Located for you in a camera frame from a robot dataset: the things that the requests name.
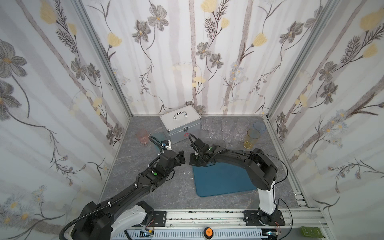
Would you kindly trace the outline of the teal plastic cup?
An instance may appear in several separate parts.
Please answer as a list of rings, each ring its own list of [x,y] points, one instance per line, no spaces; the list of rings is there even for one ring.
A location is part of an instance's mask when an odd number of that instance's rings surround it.
[[[149,139],[155,145],[155,147],[159,150],[160,153],[163,153],[166,150],[163,143],[158,138],[156,138],[153,134],[149,136]]]

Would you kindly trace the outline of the teal plastic tray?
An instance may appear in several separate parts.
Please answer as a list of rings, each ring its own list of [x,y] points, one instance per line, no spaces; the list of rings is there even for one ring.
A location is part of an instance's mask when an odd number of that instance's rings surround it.
[[[252,184],[243,168],[217,163],[208,167],[193,167],[196,192],[199,197],[253,191]]]

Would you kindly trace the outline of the pink plastic cup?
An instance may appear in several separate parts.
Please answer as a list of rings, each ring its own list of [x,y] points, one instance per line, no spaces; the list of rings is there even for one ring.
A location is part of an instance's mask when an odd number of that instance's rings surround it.
[[[150,134],[146,130],[138,130],[136,137],[140,141],[141,145],[146,145],[149,142]]]

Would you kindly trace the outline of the yellow plastic cup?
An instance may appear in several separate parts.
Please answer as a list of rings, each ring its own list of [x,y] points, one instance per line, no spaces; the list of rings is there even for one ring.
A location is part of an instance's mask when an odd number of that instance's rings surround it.
[[[249,129],[245,136],[245,140],[243,144],[244,148],[252,149],[255,146],[255,144],[258,142],[260,137],[261,137],[261,134],[259,131],[255,129]]]

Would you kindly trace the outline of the blue plastic cup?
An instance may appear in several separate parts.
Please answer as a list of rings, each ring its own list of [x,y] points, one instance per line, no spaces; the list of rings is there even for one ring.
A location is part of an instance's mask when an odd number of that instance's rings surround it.
[[[258,131],[261,135],[267,131],[267,127],[264,123],[262,122],[255,122],[253,124],[253,127],[256,131]]]

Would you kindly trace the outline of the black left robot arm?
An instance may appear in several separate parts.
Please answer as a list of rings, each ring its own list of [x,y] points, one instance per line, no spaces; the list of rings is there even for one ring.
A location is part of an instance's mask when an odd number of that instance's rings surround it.
[[[113,231],[118,229],[113,224],[128,207],[164,184],[174,168],[185,163],[184,151],[175,152],[161,147],[158,156],[138,174],[132,185],[104,202],[87,204],[78,218],[62,228],[59,239],[66,240],[66,231],[73,227],[70,234],[72,240],[110,240]]]

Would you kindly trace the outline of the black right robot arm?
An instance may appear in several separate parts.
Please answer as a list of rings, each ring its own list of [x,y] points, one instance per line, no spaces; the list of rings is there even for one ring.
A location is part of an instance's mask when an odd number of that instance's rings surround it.
[[[261,149],[252,151],[230,150],[219,145],[208,145],[193,134],[189,135],[191,147],[195,151],[190,156],[190,165],[194,167],[211,167],[217,163],[242,168],[248,174],[251,183],[258,189],[259,208],[255,217],[261,226],[282,226],[282,212],[275,197],[277,166],[270,160],[271,155]]]

